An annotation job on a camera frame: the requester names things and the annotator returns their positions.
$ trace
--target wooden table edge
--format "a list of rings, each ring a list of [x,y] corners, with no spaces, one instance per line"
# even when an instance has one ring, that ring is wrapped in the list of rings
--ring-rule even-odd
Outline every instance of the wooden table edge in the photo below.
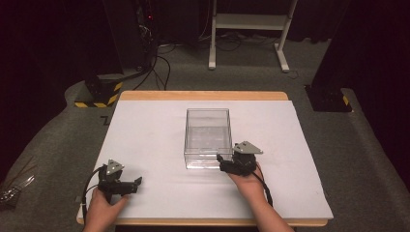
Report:
[[[285,219],[291,227],[321,227],[328,223],[325,218],[312,219]],[[77,222],[84,223],[82,217]],[[256,226],[254,219],[227,219],[227,218],[118,218],[115,225],[148,225],[148,226]]]
[[[283,92],[272,91],[124,91],[120,101],[288,101]]]

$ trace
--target metal bracket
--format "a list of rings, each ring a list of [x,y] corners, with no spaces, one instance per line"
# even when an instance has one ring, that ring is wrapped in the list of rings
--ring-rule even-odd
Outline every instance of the metal bracket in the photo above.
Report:
[[[233,150],[241,154],[263,154],[262,150],[247,141],[236,144]]]
[[[124,168],[124,165],[114,161],[113,159],[108,160],[108,166],[106,168],[106,175],[112,175],[116,173],[117,171],[120,171]]]

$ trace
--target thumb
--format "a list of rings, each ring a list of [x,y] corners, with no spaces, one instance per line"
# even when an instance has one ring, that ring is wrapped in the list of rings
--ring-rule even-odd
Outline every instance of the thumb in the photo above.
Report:
[[[127,205],[129,199],[130,199],[130,195],[129,195],[129,194],[124,195],[124,196],[121,197],[121,199],[120,199],[117,203],[115,203],[115,205],[113,205],[112,207],[115,208],[118,213],[120,213],[120,211],[121,211],[122,209],[124,209],[124,207]]]

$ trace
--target gray carpet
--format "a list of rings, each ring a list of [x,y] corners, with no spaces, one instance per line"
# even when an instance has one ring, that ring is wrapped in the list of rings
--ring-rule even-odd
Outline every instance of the gray carpet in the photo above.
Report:
[[[232,44],[219,46],[229,49]],[[165,46],[160,53],[171,65],[168,90],[287,93],[295,105],[335,215],[324,227],[298,231],[410,231],[409,192],[375,138],[355,93],[342,90],[354,112],[311,109],[304,85],[311,83],[327,46],[328,43],[309,41],[287,42],[284,52],[290,73],[281,72],[271,43],[242,44],[233,51],[217,50],[214,71],[208,70],[209,49],[177,46],[170,51],[172,46]],[[155,70],[165,79],[167,65],[161,59]],[[132,89],[142,79],[141,76],[127,80],[122,91]],[[31,174],[36,175],[36,180],[23,190],[15,209],[0,212],[1,232],[81,231],[82,226],[75,221],[79,207],[75,198],[82,193],[103,145],[108,126],[101,117],[108,116],[109,120],[115,109],[115,105],[74,107],[81,86],[77,83],[67,90],[66,109],[35,136],[10,171],[9,179],[29,162],[26,168],[34,168],[15,183]],[[138,89],[157,89],[154,75]]]

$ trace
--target yellow warning stripe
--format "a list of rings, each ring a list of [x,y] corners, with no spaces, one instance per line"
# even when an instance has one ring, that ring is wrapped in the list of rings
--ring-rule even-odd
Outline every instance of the yellow warning stripe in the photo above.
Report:
[[[77,106],[78,108],[87,108],[88,105],[85,104],[84,102],[76,102],[75,106]]]
[[[118,97],[118,94],[112,96],[112,97],[109,99],[108,104],[112,104],[113,102],[115,102],[115,100],[117,100],[117,97]]]
[[[119,90],[119,89],[121,88],[121,86],[123,86],[123,82],[118,83],[118,84],[115,86],[114,91]]]
[[[94,105],[98,108],[105,108],[106,107],[106,104],[104,104],[104,103],[94,103]]]
[[[343,101],[344,101],[344,104],[346,104],[346,105],[349,104],[349,100],[346,98],[346,96],[343,96]]]

